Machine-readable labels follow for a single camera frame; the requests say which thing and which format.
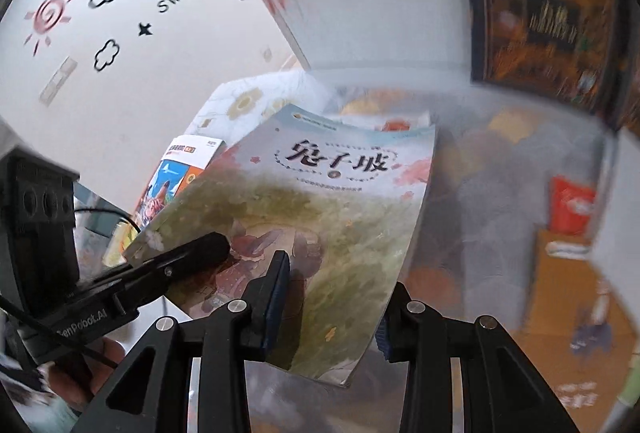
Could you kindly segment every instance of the red tag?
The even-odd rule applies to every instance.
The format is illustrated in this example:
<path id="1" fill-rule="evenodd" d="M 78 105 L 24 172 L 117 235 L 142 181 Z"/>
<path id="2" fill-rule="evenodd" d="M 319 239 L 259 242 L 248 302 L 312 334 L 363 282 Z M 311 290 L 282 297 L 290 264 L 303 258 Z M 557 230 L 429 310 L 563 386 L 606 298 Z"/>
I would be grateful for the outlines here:
<path id="1" fill-rule="evenodd" d="M 564 177 L 551 179 L 551 221 L 549 230 L 563 235 L 583 235 L 596 192 L 588 186 L 574 184 Z"/>

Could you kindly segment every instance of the table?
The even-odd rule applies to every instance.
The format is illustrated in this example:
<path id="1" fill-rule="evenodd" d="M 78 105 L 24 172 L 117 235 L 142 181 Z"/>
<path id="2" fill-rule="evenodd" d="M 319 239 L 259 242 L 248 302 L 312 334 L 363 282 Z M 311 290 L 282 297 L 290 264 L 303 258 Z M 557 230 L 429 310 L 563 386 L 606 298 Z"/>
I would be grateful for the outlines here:
<path id="1" fill-rule="evenodd" d="M 491 314 L 516 331 L 526 316 L 536 229 L 548 219 L 548 181 L 562 174 L 595 185 L 613 136 L 587 114 L 468 78 L 462 68 L 268 74 L 219 87 L 187 133 L 233 144 L 286 102 L 326 116 L 348 103 L 351 114 L 417 118 L 428 110 L 438 128 L 434 167 L 402 279 L 412 297 L 447 317 Z M 406 366 L 386 363 L 375 344 L 349 389 L 259 363 L 247 363 L 246 377 L 255 431 L 398 430 Z M 462 431 L 454 386 L 454 430 Z"/>

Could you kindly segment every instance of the black cable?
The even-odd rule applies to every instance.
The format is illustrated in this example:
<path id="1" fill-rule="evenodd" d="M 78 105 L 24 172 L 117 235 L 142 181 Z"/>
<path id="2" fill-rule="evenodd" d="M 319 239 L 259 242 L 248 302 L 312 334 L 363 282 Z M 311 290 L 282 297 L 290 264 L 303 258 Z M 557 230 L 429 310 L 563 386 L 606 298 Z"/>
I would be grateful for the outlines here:
<path id="1" fill-rule="evenodd" d="M 119 216 L 121 219 L 127 220 L 131 224 L 131 226 L 137 231 L 140 232 L 140 227 L 133 221 L 133 219 L 127 215 L 124 211 L 120 211 L 118 209 L 109 209 L 109 208 L 78 208 L 74 210 L 74 213 L 108 213 L 110 215 Z"/>
<path id="2" fill-rule="evenodd" d="M 76 350 L 82 353 L 83 355 L 86 355 L 87 357 L 90 357 L 95 361 L 102 363 L 105 366 L 109 366 L 109 368 L 115 369 L 118 367 L 116 363 L 114 363 L 108 357 L 102 355 L 101 353 L 95 352 L 95 350 L 92 350 L 91 348 L 84 346 L 82 343 L 78 343 L 77 341 L 69 339 L 68 337 L 63 336 L 62 334 L 56 334 L 53 330 L 48 328 L 46 325 L 43 325 L 35 318 L 32 318 L 26 312 L 23 312 L 17 306 L 15 306 L 14 304 L 12 304 L 10 301 L 8 301 L 2 296 L 0 296 L 0 308 L 5 312 L 7 312 L 7 314 L 10 314 L 13 317 L 17 318 L 18 320 L 22 321 L 23 323 L 27 324 L 36 332 L 40 332 L 41 334 L 44 334 L 49 339 L 57 342 L 63 347 Z"/>

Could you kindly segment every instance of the book cover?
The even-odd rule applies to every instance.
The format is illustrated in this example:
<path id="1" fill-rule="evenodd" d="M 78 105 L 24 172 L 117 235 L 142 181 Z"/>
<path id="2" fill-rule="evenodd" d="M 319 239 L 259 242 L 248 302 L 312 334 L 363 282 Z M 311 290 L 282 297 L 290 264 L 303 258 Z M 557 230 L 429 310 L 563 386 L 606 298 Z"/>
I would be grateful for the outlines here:
<path id="1" fill-rule="evenodd" d="M 180 136 L 172 140 L 133 211 L 133 221 L 140 229 L 144 229 L 180 191 L 204 171 L 222 144 L 220 139 L 203 136 Z M 110 247 L 112 257 L 114 253 L 122 254 L 138 235 L 130 224 L 122 226 L 124 229 L 114 233 L 119 246 L 117 251 Z"/>
<path id="2" fill-rule="evenodd" d="M 470 0 L 472 79 L 585 110 L 609 85 L 617 0 Z"/>
<path id="3" fill-rule="evenodd" d="M 291 282 L 269 362 L 346 385 L 391 296 L 422 206 L 433 126 L 377 132 L 286 105 L 214 159 L 125 252 L 134 265 L 216 231 L 225 264 L 168 298 L 193 318 L 241 297 L 287 251 Z"/>

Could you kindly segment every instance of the book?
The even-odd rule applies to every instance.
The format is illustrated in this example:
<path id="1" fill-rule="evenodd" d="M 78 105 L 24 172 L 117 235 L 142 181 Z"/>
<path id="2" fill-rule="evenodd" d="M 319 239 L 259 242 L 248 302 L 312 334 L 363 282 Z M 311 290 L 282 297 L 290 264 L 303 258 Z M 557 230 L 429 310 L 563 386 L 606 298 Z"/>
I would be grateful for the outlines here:
<path id="1" fill-rule="evenodd" d="M 192 318 L 241 297 L 287 251 L 291 281 L 268 362 L 345 386 L 382 318 L 426 193 L 435 129 L 377 132 L 286 105 L 215 158 L 135 239 L 139 265 L 216 231 L 222 266 L 167 297 Z"/>
<path id="2" fill-rule="evenodd" d="M 613 107 L 612 126 L 626 127 L 640 138 L 640 6 L 628 0 L 628 48 L 622 84 Z"/>
<path id="3" fill-rule="evenodd" d="M 618 0 L 470 2 L 473 81 L 603 107 Z"/>
<path id="4" fill-rule="evenodd" d="M 140 229 L 144 229 L 204 171 L 223 144 L 223 140 L 203 136 L 179 136 L 171 141 L 133 211 L 133 221 Z M 113 234 L 115 241 L 112 240 L 117 247 L 109 247 L 108 262 L 114 263 L 114 258 L 121 255 L 137 235 L 138 232 L 130 223 L 119 224 Z"/>

